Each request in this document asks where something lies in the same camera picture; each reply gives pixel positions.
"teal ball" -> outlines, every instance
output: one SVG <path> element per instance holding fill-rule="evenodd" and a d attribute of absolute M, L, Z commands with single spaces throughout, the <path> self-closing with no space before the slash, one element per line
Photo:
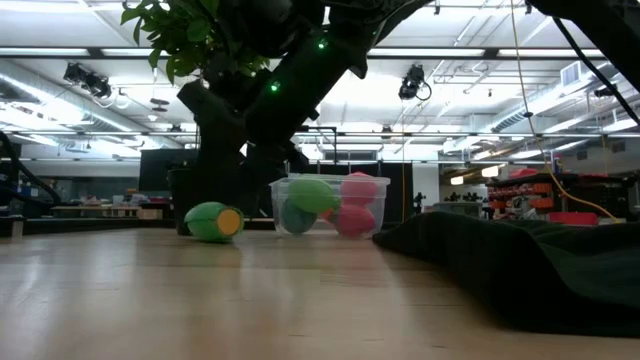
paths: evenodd
<path fill-rule="evenodd" d="M 282 226 L 293 235 L 302 235 L 316 223 L 318 215 L 304 211 L 295 206 L 289 199 L 282 204 Z"/>

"black cloth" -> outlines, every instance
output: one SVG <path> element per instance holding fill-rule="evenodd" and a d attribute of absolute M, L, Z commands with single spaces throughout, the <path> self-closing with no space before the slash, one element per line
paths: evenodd
<path fill-rule="evenodd" d="M 640 224 L 581 228 L 434 212 L 373 240 L 445 267 L 514 327 L 640 336 Z"/>

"green led light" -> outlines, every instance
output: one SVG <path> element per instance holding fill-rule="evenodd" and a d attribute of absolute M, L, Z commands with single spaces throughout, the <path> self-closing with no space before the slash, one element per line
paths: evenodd
<path fill-rule="evenodd" d="M 277 81 L 274 81 L 271 84 L 271 92 L 277 92 L 280 89 L 280 83 Z"/>
<path fill-rule="evenodd" d="M 329 46 L 329 43 L 327 42 L 326 39 L 322 39 L 318 43 L 318 49 L 320 49 L 320 50 L 324 50 L 327 46 Z"/>

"wooden floor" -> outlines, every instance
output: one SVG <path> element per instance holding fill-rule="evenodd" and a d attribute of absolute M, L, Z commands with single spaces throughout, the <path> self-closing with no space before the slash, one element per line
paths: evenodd
<path fill-rule="evenodd" d="M 0 244 L 0 359 L 638 359 L 640 341 L 516 332 L 369 241 L 172 230 Z"/>

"green ball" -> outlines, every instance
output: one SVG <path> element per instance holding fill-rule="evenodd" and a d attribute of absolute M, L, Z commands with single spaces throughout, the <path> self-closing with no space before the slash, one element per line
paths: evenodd
<path fill-rule="evenodd" d="M 340 207 L 341 200 L 331 185 L 320 179 L 296 179 L 289 184 L 289 199 L 298 208 L 321 214 Z"/>
<path fill-rule="evenodd" d="M 282 226 L 293 235 L 302 235 L 309 231 L 316 223 L 318 215 L 306 212 L 293 205 L 289 199 L 282 204 L 280 212 Z"/>
<path fill-rule="evenodd" d="M 193 236 L 208 242 L 227 243 L 244 228 L 240 210 L 217 202 L 194 206 L 184 221 Z"/>

